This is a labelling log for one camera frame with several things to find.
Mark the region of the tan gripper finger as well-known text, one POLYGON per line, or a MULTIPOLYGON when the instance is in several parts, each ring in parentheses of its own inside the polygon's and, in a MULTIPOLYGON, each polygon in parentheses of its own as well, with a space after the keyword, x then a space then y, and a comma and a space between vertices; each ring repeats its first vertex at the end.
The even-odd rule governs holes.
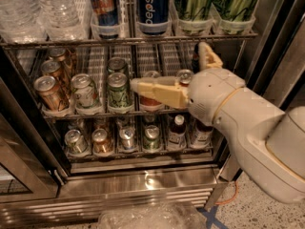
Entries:
POLYGON ((185 109, 188 106, 188 90, 179 84, 175 76, 135 78, 131 87, 135 93, 169 107, 185 109))
POLYGON ((213 49, 205 42, 198 44, 199 70, 202 72, 211 68, 222 68, 223 62, 213 49))

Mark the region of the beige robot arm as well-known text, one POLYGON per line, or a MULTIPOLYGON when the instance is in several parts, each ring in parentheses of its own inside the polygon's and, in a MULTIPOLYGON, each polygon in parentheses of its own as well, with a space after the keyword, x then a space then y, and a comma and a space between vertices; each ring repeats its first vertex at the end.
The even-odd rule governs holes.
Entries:
POLYGON ((199 43, 198 53, 199 72, 188 86, 175 76, 141 77, 132 80, 132 90, 216 128, 240 168, 270 197, 305 199, 304 108, 283 112, 225 69, 208 44, 199 43))

